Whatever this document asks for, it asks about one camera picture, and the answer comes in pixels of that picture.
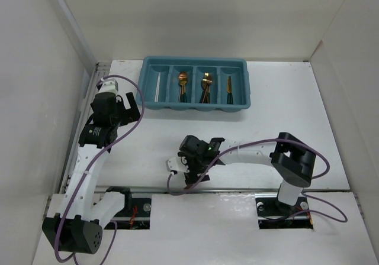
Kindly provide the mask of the rose gold fork all metal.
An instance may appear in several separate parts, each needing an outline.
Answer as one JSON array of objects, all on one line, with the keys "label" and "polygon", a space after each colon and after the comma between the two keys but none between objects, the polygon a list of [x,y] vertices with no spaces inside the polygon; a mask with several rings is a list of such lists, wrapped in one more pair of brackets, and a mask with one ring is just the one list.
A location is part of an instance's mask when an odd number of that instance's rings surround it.
[{"label": "rose gold fork all metal", "polygon": [[202,87],[202,89],[203,89],[203,92],[202,92],[202,95],[201,95],[201,100],[200,100],[200,102],[201,102],[202,104],[204,104],[204,95],[205,95],[205,91],[206,91],[206,89],[207,89],[207,87],[208,87],[208,81],[207,81],[206,79],[203,79],[203,80],[201,81],[201,87]]}]

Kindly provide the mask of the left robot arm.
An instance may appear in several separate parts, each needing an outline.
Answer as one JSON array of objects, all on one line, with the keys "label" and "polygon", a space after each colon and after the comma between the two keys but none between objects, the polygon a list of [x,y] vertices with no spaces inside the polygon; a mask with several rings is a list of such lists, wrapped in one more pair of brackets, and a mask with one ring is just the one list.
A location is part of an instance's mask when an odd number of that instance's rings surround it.
[{"label": "left robot arm", "polygon": [[78,156],[74,171],[59,209],[43,221],[42,230],[55,252],[95,254],[102,232],[119,214],[131,212],[133,202],[129,188],[110,187],[103,199],[93,203],[99,174],[112,146],[120,141],[119,127],[140,122],[140,111],[131,92],[125,108],[120,95],[99,92],[91,103],[93,113],[79,136]]}]

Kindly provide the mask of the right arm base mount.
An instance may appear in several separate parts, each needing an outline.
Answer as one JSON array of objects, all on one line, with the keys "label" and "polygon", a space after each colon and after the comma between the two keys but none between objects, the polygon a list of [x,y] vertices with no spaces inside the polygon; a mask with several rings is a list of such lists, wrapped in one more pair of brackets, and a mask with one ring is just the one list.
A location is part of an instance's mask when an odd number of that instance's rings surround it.
[{"label": "right arm base mount", "polygon": [[258,196],[255,201],[260,230],[313,229],[308,201],[303,196],[294,206],[281,203],[276,197]]}]

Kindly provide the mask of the copper slotted spoon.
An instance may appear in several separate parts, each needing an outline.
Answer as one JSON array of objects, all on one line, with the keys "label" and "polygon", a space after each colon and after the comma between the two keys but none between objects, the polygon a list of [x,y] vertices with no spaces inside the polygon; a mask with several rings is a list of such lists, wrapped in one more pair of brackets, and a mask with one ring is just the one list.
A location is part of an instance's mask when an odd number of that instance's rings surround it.
[{"label": "copper slotted spoon", "polygon": [[181,85],[185,85],[188,82],[188,73],[187,72],[181,72],[178,75],[178,81]]}]

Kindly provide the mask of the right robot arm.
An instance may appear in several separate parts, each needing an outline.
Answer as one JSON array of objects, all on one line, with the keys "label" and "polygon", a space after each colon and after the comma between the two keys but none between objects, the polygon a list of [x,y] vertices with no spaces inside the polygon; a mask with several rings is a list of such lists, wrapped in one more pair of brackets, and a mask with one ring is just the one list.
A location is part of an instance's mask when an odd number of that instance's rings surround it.
[{"label": "right robot arm", "polygon": [[204,172],[215,165],[236,163],[260,164],[274,168],[282,177],[278,195],[274,199],[275,209],[288,214],[296,207],[303,189],[311,185],[316,152],[287,132],[277,138],[264,139],[257,143],[212,138],[209,142],[193,135],[184,138],[178,154],[166,164],[172,173],[181,172],[187,186],[197,181],[208,181]]}]

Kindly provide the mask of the gold knife green handle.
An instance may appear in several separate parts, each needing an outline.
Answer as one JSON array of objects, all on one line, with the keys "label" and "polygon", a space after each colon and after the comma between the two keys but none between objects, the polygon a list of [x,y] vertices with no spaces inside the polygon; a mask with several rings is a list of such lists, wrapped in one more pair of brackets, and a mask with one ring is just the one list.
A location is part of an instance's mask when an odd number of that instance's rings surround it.
[{"label": "gold knife green handle", "polygon": [[229,87],[229,85],[227,85],[227,104],[231,104],[231,100],[230,100],[230,87]]},{"label": "gold knife green handle", "polygon": [[231,76],[229,76],[227,78],[227,85],[229,85],[229,87],[230,87],[230,100],[231,100],[231,104],[230,105],[233,105],[233,93],[232,93],[232,79],[231,79]]}]

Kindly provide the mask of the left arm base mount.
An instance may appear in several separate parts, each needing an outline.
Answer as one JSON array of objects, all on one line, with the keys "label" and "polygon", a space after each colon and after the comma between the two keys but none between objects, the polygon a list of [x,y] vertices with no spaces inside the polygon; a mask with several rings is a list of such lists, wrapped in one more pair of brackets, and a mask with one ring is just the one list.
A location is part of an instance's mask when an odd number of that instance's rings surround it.
[{"label": "left arm base mount", "polygon": [[124,195],[124,208],[113,217],[119,230],[149,230],[152,196],[132,192],[130,188],[111,186],[105,193],[119,192]]}]

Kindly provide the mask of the rose gold fork green handle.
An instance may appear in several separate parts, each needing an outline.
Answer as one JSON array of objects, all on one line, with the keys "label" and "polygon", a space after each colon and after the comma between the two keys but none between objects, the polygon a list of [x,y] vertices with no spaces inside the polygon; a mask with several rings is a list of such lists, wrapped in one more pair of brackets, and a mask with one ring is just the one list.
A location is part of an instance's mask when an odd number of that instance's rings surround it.
[{"label": "rose gold fork green handle", "polygon": [[210,87],[208,86],[205,95],[204,95],[204,103],[209,104],[210,103]]}]

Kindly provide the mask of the gold spoon green handle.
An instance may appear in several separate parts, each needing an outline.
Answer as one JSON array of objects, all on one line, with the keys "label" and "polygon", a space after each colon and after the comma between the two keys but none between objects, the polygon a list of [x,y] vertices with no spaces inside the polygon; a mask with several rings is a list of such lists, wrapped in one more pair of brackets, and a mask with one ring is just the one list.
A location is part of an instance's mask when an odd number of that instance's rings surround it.
[{"label": "gold spoon green handle", "polygon": [[187,81],[185,80],[181,80],[179,82],[179,85],[180,85],[179,101],[182,103],[187,103],[187,93],[185,89],[186,84],[187,84]]}]

